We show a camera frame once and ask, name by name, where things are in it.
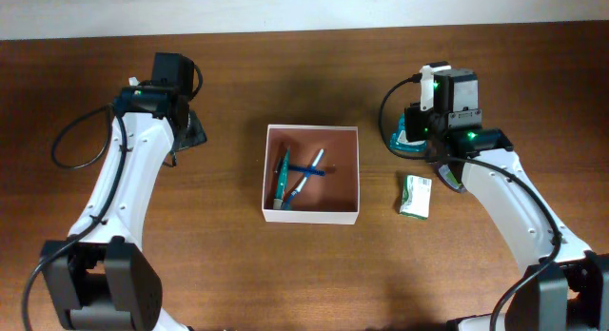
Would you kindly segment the teal mouthwash bottle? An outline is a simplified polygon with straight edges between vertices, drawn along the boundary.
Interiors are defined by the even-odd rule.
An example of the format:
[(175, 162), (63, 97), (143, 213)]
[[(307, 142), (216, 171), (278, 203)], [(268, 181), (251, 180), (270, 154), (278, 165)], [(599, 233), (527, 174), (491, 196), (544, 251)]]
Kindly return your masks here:
[(406, 138), (405, 119), (402, 116), (398, 123), (397, 130), (392, 134), (390, 148), (403, 152), (421, 153), (427, 148), (426, 141), (409, 141)]

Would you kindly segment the clear foam soap dispenser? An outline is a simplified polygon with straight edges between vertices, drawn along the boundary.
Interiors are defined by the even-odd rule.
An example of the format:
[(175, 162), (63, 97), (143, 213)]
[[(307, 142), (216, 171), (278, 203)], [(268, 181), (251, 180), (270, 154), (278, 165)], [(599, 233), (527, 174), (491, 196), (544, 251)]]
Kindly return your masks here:
[(467, 192), (465, 185), (462, 183), (463, 163), (435, 163), (434, 170), (441, 182), (449, 189), (459, 194)]

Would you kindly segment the teal toothpaste tube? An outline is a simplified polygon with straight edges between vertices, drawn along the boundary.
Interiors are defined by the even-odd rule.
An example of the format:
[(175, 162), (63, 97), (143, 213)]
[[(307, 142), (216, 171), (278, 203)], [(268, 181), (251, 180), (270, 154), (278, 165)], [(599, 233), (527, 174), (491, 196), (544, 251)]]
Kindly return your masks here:
[(277, 188), (276, 188), (275, 197), (273, 200), (273, 208), (275, 210), (280, 210), (283, 205), (283, 200), (284, 200), (284, 195), (285, 195), (285, 186), (286, 186), (287, 175), (288, 175), (288, 171), (289, 171), (289, 169), (288, 169), (289, 155), (290, 155), (290, 149), (287, 148), (285, 151), (285, 155), (282, 158), (280, 167), (279, 167)]

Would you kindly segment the blue white toothbrush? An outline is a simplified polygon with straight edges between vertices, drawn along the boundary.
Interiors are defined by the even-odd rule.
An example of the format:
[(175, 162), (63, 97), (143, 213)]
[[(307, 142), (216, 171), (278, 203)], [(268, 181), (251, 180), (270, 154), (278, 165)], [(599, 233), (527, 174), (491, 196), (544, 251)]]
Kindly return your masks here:
[[(310, 166), (318, 169), (317, 165), (319, 164), (319, 162), (321, 161), (323, 156), (324, 156), (324, 150), (320, 149), (318, 151), (315, 159), (313, 160), (313, 163)], [(303, 174), (303, 178), (297, 183), (296, 187), (287, 195), (287, 197), (284, 198), (281, 210), (289, 210), (291, 208), (291, 206), (290, 206), (291, 201), (302, 191), (307, 180), (311, 176), (317, 176), (317, 175), (308, 175), (308, 174), (304, 174), (304, 173), (302, 173), (302, 174)]]

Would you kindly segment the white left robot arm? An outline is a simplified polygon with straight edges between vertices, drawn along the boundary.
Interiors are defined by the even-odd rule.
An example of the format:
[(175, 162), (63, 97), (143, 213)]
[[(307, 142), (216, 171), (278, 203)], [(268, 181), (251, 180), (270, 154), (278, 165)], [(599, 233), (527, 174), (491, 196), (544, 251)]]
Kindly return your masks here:
[(107, 135), (91, 196), (67, 237), (47, 241), (21, 302), (30, 329), (29, 293), (45, 280), (66, 330), (183, 330), (163, 307), (163, 286), (143, 253), (144, 222), (159, 171), (178, 152), (206, 142), (190, 102), (199, 93), (199, 67), (179, 53), (158, 52), (149, 79), (130, 78), (100, 107)]

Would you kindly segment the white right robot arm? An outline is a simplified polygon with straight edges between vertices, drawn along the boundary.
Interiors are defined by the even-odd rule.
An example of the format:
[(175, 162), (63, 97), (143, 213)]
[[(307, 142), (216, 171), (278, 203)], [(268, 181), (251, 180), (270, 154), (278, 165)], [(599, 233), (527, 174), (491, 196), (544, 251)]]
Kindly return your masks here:
[(512, 252), (521, 278), (487, 315), (450, 330), (605, 330), (608, 257), (563, 223), (528, 179), (508, 137), (482, 125), (477, 74), (446, 62), (411, 77), (421, 99), (405, 111), (406, 138), (428, 141), (424, 159), (444, 183), (471, 193)]

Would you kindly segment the green white soap packet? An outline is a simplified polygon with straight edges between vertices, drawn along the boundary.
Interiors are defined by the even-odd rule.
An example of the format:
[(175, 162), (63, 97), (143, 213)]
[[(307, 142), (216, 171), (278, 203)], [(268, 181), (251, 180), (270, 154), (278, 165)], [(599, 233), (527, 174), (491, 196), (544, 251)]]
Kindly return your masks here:
[(431, 179), (407, 175), (403, 182), (403, 196), (399, 213), (418, 220), (427, 220), (429, 217), (431, 190)]

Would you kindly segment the pink open cardboard box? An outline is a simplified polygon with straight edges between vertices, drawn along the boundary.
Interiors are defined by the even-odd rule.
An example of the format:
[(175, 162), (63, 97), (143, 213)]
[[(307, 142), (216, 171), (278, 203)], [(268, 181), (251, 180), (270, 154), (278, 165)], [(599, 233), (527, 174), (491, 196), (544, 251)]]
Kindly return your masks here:
[(262, 212), (268, 223), (352, 225), (360, 191), (356, 127), (267, 127)]

